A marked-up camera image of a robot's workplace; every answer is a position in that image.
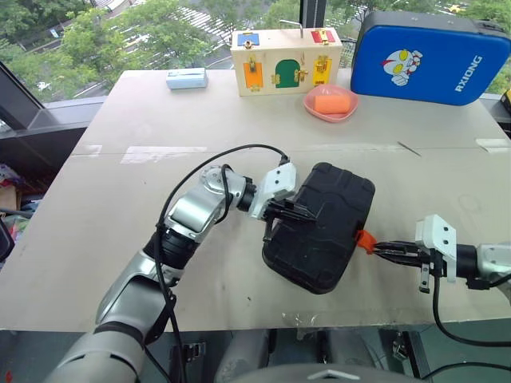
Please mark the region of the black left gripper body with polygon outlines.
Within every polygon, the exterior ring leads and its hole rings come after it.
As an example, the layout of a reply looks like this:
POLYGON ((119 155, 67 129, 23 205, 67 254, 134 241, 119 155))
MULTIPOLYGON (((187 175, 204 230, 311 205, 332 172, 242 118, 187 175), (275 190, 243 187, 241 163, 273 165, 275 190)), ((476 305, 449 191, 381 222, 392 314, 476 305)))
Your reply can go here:
POLYGON ((286 200, 276 201, 272 200, 263 214, 263 221, 265 228, 263 233, 263 242, 268 243, 271 240, 271 233, 273 231, 274 221, 276 219, 287 219, 288 202, 286 200))

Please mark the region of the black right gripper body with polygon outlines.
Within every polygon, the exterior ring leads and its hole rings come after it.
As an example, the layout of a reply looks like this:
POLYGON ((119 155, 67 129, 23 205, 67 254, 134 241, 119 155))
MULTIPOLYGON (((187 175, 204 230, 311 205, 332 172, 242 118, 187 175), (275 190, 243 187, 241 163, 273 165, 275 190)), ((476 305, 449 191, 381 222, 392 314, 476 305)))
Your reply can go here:
POLYGON ((420 250, 418 252, 420 261, 420 283, 419 291, 424 294, 430 292, 430 276, 444 277, 446 271, 445 261, 442 253, 435 249, 420 250))

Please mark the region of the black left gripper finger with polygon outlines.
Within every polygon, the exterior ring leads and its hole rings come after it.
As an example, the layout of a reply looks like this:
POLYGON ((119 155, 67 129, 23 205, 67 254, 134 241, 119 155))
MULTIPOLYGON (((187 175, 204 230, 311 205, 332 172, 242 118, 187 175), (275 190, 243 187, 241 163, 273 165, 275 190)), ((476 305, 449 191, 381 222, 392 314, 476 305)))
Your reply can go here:
POLYGON ((299 211, 279 211, 277 213, 277 218, 281 220, 290 220, 295 222, 311 222, 312 217, 308 214, 304 214, 299 211))
POLYGON ((296 204, 294 202, 285 202, 283 205, 284 211, 299 211, 304 214, 308 214, 312 217, 312 222, 316 221, 316 217, 313 213, 311 213, 306 207, 300 204, 296 204))

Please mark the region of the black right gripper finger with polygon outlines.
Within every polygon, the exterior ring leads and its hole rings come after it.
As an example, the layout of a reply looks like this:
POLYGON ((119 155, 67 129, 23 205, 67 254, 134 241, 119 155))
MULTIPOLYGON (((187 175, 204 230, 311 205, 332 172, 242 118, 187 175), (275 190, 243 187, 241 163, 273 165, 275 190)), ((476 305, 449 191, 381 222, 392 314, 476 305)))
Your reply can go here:
POLYGON ((418 252, 418 245, 407 241, 380 242, 374 247, 380 251, 418 252))
POLYGON ((399 265, 418 265, 419 260, 416 257, 410 257, 407 255, 395 255, 386 252, 377 252, 376 255, 389 262, 396 263, 399 265))

